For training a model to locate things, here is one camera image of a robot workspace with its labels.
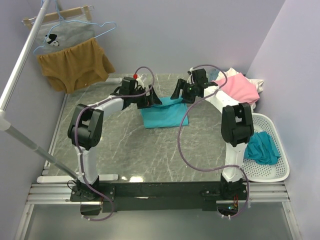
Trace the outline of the turquoise polo shirt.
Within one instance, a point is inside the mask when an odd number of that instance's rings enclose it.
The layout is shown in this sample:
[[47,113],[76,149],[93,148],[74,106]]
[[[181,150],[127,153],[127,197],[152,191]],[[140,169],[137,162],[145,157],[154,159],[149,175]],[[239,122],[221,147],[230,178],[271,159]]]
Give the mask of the turquoise polo shirt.
[[162,105],[152,105],[150,108],[140,109],[143,124],[146,129],[179,127],[187,112],[187,105],[182,98],[160,98]]

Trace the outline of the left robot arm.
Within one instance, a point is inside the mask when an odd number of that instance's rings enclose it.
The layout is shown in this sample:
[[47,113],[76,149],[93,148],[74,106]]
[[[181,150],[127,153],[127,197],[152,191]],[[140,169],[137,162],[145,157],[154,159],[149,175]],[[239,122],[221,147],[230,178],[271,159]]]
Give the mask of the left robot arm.
[[99,180],[96,161],[96,146],[101,140],[104,119],[135,104],[138,109],[161,105],[153,86],[144,86],[142,80],[124,77],[106,99],[75,107],[67,136],[71,139],[78,158],[78,180],[93,185]]

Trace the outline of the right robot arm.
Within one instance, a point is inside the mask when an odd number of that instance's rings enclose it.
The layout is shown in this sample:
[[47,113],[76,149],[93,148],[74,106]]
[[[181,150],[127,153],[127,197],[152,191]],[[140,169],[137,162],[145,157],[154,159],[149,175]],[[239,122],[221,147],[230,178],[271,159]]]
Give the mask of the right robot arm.
[[171,99],[182,98],[191,108],[208,101],[221,113],[221,136],[226,144],[225,164],[220,178],[220,193],[236,195],[247,192],[242,169],[244,154],[254,134],[251,106],[239,102],[222,90],[216,82],[210,82],[202,65],[188,71],[189,79],[178,79]]

